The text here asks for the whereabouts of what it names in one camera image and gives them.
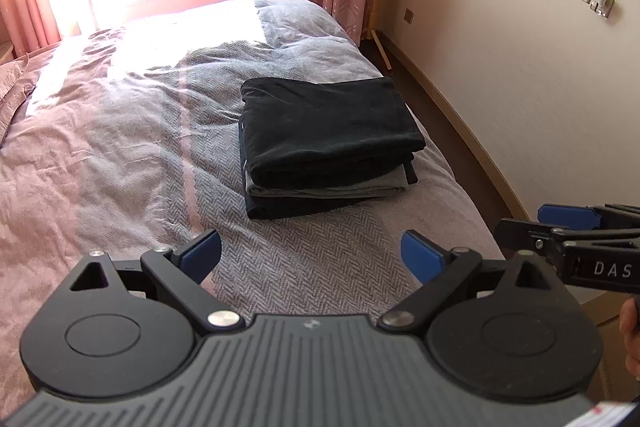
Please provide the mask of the person's right hand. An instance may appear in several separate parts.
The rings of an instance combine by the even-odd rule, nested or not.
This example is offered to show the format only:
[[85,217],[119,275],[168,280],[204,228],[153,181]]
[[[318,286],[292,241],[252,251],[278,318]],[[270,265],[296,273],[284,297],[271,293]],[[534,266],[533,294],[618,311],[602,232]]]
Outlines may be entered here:
[[634,297],[628,298],[620,307],[620,333],[625,347],[625,365],[635,379],[640,377],[639,311]]

